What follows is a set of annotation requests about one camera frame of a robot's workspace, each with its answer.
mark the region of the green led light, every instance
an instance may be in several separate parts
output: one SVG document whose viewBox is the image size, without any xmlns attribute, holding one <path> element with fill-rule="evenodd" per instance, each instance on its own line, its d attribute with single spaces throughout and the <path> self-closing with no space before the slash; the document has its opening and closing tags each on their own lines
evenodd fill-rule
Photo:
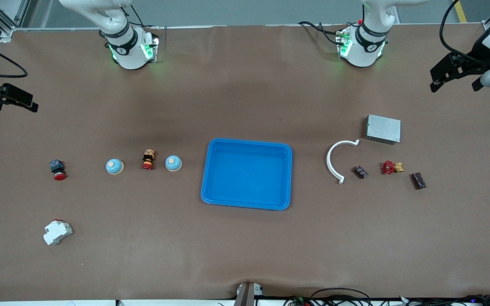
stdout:
<svg viewBox="0 0 490 306">
<path fill-rule="evenodd" d="M 111 54 L 113 55 L 113 60 L 115 60 L 115 62 L 118 62 L 117 56 L 114 54 L 114 50 L 113 47 L 111 47 L 111 45 L 109 45 L 109 50 L 111 50 Z"/>
<path fill-rule="evenodd" d="M 143 53 L 145 54 L 145 57 L 150 60 L 152 58 L 152 48 L 149 47 L 148 45 L 141 45 L 143 48 Z"/>
<path fill-rule="evenodd" d="M 348 42 L 346 42 L 346 44 L 342 46 L 342 51 L 340 52 L 340 55 L 346 57 L 349 54 L 349 49 L 352 44 L 353 42 L 351 40 L 348 40 Z"/>
<path fill-rule="evenodd" d="M 379 47 L 379 53 L 377 54 L 378 58 L 379 56 L 381 56 L 381 52 L 383 52 L 383 47 L 385 47 L 385 42 L 383 42 L 383 44 L 381 44 L 381 47 Z"/>
</svg>

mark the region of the table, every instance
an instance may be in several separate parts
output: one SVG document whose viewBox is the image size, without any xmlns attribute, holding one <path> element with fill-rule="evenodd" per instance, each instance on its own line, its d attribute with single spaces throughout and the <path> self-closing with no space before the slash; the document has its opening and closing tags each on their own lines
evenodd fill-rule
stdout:
<svg viewBox="0 0 490 306">
<path fill-rule="evenodd" d="M 448 25 L 469 50 L 481 25 Z M 338 60 L 301 27 L 157 31 L 158 64 L 126 71 L 96 31 L 16 32 L 0 51 L 29 76 L 34 114 L 0 112 L 0 300 L 228 298 L 347 286 L 373 297 L 490 294 L 490 88 L 473 77 L 431 93 L 447 51 L 437 25 L 398 25 L 371 68 Z M 0 59 L 0 72 L 13 68 Z M 402 120 L 402 142 L 361 138 L 368 114 Z M 293 149 L 286 211 L 208 205 L 200 186 L 216 137 Z M 328 148 L 347 178 L 337 184 Z M 140 168 L 142 153 L 157 168 Z M 168 155 L 183 168 L 163 168 Z M 124 172 L 110 176 L 105 162 Z M 52 179 L 61 159 L 69 177 Z M 385 160 L 405 172 L 383 176 Z M 370 176 L 350 171 L 361 165 Z M 414 190 L 421 172 L 428 188 Z M 64 219 L 58 246 L 43 227 Z"/>
</svg>

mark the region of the light blue button cap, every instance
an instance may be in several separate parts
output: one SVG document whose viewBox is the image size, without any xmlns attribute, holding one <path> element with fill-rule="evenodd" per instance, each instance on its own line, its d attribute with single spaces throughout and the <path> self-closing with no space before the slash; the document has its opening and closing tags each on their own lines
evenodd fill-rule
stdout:
<svg viewBox="0 0 490 306">
<path fill-rule="evenodd" d="M 120 159 L 110 159 L 107 164 L 105 164 L 105 170 L 109 174 L 119 174 L 124 170 L 124 163 Z"/>
<path fill-rule="evenodd" d="M 165 159 L 165 168 L 169 171 L 178 171 L 182 167 L 181 159 L 178 156 L 171 155 Z"/>
</svg>

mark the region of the blue plastic tray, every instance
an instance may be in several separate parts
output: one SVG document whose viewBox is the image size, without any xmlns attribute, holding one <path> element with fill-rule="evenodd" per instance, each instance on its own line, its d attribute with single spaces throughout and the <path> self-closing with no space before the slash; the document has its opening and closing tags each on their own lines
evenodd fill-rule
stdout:
<svg viewBox="0 0 490 306">
<path fill-rule="evenodd" d="M 290 204 L 292 149 L 283 143 L 215 138 L 205 161 L 202 200 L 284 210 Z"/>
</svg>

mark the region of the white circuit breaker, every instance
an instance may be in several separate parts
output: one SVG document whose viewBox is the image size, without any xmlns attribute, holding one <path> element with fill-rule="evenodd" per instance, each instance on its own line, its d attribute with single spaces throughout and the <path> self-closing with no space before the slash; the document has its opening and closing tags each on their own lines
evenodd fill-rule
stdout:
<svg viewBox="0 0 490 306">
<path fill-rule="evenodd" d="M 69 223 L 60 220 L 54 220 L 49 225 L 45 226 L 46 233 L 43 235 L 46 244 L 54 246 L 60 243 L 60 240 L 73 234 L 73 230 Z"/>
</svg>

